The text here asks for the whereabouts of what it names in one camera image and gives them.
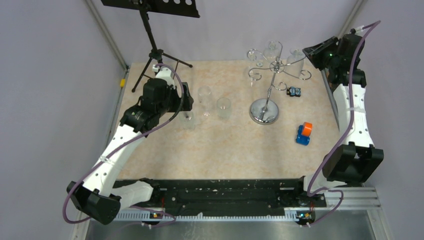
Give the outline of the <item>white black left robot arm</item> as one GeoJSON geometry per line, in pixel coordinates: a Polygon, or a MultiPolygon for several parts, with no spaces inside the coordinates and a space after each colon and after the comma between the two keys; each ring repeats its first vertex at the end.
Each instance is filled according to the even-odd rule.
{"type": "Polygon", "coordinates": [[[193,108],[188,83],[181,81],[176,70],[164,63],[153,67],[155,78],[143,86],[137,103],[128,108],[116,128],[112,140],[96,164],[79,180],[69,183],[62,207],[62,217],[69,224],[82,223],[67,216],[72,202],[77,210],[103,225],[111,223],[119,211],[144,202],[154,207],[160,193],[152,183],[137,180],[122,187],[114,187],[118,175],[129,157],[149,135],[171,123],[180,112],[193,108]]]}

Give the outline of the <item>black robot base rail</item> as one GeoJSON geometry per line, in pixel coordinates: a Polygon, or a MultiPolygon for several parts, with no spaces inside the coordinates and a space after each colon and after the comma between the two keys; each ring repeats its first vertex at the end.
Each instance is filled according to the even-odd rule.
{"type": "Polygon", "coordinates": [[[288,208],[326,207],[323,194],[308,197],[302,178],[283,179],[148,179],[149,200],[137,207],[159,209],[175,217],[284,216],[288,208]]]}

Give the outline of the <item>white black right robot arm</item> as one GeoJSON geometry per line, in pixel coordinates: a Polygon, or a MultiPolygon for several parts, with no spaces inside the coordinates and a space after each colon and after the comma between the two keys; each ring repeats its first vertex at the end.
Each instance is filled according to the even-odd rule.
{"type": "Polygon", "coordinates": [[[314,195],[343,184],[365,183],[384,159],[384,151],[376,148],[367,123],[366,74],[358,68],[364,46],[364,37],[348,33],[302,50],[316,69],[328,72],[325,82],[339,139],[316,172],[305,176],[303,186],[293,192],[299,206],[307,206],[314,195]]]}

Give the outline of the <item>ribbed clear wine glass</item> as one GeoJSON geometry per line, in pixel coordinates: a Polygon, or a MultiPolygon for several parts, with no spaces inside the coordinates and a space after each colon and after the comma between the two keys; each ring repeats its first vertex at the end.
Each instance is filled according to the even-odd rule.
{"type": "Polygon", "coordinates": [[[184,130],[193,131],[196,128],[195,115],[192,111],[181,111],[179,120],[184,130]]]}

